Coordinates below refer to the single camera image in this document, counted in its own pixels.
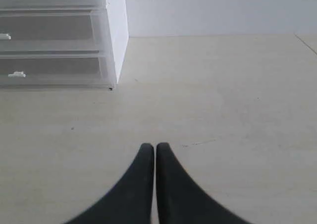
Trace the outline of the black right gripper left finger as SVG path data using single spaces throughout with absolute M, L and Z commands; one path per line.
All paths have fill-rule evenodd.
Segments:
M 140 146 L 136 157 L 113 188 L 68 224 L 150 224 L 155 170 L 154 148 Z

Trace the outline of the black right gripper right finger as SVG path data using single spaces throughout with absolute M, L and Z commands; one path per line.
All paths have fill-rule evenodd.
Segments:
M 156 149 L 156 193 L 161 224 L 247 224 L 210 197 L 186 172 L 166 142 Z

